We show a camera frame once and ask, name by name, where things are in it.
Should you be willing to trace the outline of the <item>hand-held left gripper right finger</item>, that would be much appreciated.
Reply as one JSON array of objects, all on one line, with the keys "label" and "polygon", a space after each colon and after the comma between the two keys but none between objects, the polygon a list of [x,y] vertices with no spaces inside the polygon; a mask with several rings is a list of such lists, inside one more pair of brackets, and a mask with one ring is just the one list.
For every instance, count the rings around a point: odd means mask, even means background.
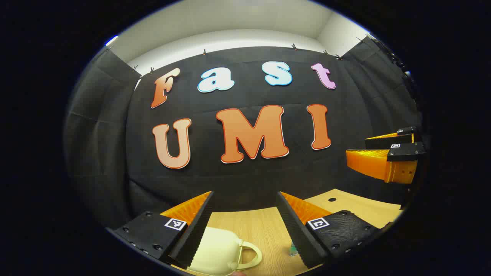
[{"label": "hand-held left gripper right finger", "polygon": [[288,234],[308,268],[348,258],[381,233],[348,210],[333,213],[284,192],[277,192],[276,201]]}]

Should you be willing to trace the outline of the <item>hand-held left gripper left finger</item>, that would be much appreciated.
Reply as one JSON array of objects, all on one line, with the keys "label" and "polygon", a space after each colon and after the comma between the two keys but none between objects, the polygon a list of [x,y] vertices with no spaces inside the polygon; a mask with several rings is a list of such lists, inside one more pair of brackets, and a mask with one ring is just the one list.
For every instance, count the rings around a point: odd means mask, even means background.
[{"label": "hand-held left gripper left finger", "polygon": [[154,262],[191,265],[214,207],[208,191],[166,211],[145,211],[114,230],[114,237]]}]

